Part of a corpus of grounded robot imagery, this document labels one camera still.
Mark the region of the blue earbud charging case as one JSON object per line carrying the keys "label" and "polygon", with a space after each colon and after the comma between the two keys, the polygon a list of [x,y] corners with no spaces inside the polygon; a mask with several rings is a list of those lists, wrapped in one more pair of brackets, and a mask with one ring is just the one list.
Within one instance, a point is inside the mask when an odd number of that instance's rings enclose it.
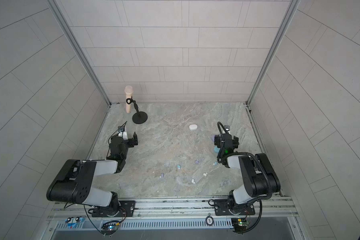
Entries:
{"label": "blue earbud charging case", "polygon": [[214,152],[218,154],[219,151],[220,151],[220,148],[218,148],[217,146],[215,146],[215,147],[214,147]]}

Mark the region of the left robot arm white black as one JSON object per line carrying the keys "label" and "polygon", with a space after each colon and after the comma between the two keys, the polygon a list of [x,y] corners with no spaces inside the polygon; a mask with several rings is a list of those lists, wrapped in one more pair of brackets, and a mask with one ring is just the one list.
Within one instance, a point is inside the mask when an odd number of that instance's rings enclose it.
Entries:
{"label": "left robot arm white black", "polygon": [[118,194],[93,186],[96,176],[120,173],[128,150],[138,145],[138,136],[128,138],[126,133],[110,137],[110,156],[105,160],[67,160],[47,190],[49,201],[92,206],[88,212],[93,218],[132,217],[135,201],[120,201]]}

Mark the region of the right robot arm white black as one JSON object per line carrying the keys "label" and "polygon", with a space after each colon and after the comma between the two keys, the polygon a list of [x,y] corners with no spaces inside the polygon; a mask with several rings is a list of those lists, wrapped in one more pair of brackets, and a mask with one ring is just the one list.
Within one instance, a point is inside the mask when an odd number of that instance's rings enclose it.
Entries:
{"label": "right robot arm white black", "polygon": [[268,200],[281,189],[281,184],[268,157],[264,153],[239,153],[239,138],[230,134],[217,135],[214,144],[219,149],[218,163],[229,169],[238,169],[243,184],[229,192],[226,200],[215,200],[217,216],[255,215],[254,203]]}

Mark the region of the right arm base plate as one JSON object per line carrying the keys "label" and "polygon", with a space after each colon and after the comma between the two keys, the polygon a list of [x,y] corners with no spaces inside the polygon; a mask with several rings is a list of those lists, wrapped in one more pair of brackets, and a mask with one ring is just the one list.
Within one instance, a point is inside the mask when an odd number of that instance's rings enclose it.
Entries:
{"label": "right arm base plate", "polygon": [[209,200],[208,203],[215,209],[216,216],[253,216],[256,214],[253,205],[238,205],[234,200]]}

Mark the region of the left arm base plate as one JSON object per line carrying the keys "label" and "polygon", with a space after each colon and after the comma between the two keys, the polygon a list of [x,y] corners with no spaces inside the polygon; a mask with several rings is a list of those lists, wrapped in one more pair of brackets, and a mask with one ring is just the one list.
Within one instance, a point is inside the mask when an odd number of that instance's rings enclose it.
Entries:
{"label": "left arm base plate", "polygon": [[117,206],[94,207],[88,210],[88,213],[94,218],[115,218],[132,217],[134,214],[135,201],[119,201]]}

